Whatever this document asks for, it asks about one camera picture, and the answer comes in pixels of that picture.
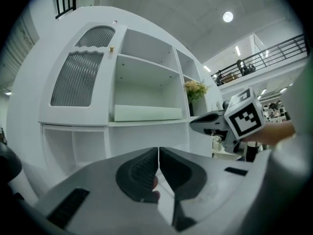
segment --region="flower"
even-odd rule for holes
[[[188,103],[191,104],[203,97],[204,94],[207,93],[208,87],[205,86],[204,80],[201,83],[192,80],[185,83],[185,89],[187,92]]]

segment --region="vase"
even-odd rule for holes
[[[192,106],[192,104],[189,104],[189,112],[190,112],[190,116],[191,117],[195,116],[195,114],[194,114],[194,107]]]

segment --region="ceiling light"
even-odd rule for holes
[[[211,72],[211,70],[206,65],[203,68],[205,68],[208,72]]]
[[[238,56],[240,56],[240,55],[241,55],[241,53],[240,53],[239,47],[238,47],[238,46],[236,46],[236,47],[235,47],[235,49],[236,49],[236,51],[237,51]]]
[[[223,15],[223,19],[226,23],[231,22],[233,20],[233,18],[234,18],[233,13],[231,13],[229,11],[225,12]]]

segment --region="person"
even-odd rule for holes
[[[280,123],[267,122],[261,130],[245,137],[243,141],[254,141],[275,146],[279,141],[291,137],[294,133],[295,130],[291,120]]]

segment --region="ribbed glass panel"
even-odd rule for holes
[[[108,26],[99,26],[87,31],[83,37],[78,41],[76,46],[95,46],[107,47],[115,33],[115,30]]]
[[[51,106],[90,106],[102,57],[99,53],[70,54],[55,84]]]

